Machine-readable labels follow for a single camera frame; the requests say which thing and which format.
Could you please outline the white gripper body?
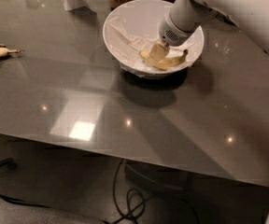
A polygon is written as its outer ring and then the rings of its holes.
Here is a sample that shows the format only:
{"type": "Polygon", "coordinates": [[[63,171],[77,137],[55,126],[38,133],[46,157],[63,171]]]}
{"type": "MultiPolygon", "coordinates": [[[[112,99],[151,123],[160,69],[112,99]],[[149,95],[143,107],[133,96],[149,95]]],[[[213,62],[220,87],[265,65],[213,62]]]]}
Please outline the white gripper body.
{"type": "Polygon", "coordinates": [[[159,25],[158,33],[163,43],[178,47],[185,43],[193,33],[193,22],[178,19],[167,13],[159,25]]]}

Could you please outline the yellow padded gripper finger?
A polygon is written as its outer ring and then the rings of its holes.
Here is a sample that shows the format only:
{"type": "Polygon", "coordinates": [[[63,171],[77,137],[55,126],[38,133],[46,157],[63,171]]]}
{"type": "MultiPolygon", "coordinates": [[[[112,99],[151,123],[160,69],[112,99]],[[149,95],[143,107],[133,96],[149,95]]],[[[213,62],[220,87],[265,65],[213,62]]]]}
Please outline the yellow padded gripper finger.
{"type": "Polygon", "coordinates": [[[155,43],[146,58],[146,63],[155,66],[169,53],[169,48],[162,43],[155,43]]]}

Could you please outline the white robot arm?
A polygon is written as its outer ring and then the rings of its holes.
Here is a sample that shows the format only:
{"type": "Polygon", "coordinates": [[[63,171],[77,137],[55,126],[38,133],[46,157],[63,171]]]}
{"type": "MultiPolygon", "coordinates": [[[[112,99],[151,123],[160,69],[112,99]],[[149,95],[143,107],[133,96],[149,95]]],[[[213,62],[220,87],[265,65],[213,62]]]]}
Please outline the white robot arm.
{"type": "Polygon", "coordinates": [[[176,0],[158,29],[159,41],[147,56],[156,64],[170,47],[185,43],[203,23],[222,14],[269,56],[269,0],[176,0]]]}

